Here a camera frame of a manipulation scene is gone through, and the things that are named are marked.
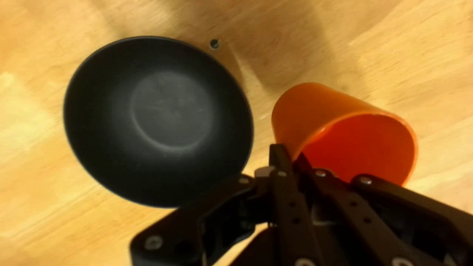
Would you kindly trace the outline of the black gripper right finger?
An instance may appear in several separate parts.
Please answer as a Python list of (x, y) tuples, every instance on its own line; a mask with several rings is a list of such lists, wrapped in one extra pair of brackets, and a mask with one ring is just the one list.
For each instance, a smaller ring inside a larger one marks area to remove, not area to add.
[(295, 172), (330, 263), (473, 266), (472, 215), (373, 175), (347, 184), (305, 157)]

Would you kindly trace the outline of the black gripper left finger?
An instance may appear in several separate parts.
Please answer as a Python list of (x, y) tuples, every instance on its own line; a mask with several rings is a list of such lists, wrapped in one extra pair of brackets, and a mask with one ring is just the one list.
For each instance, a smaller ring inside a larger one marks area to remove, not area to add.
[(231, 266), (321, 266), (323, 256), (292, 160), (270, 148), (259, 178), (230, 179), (138, 234), (132, 266), (212, 266), (236, 244), (250, 246)]

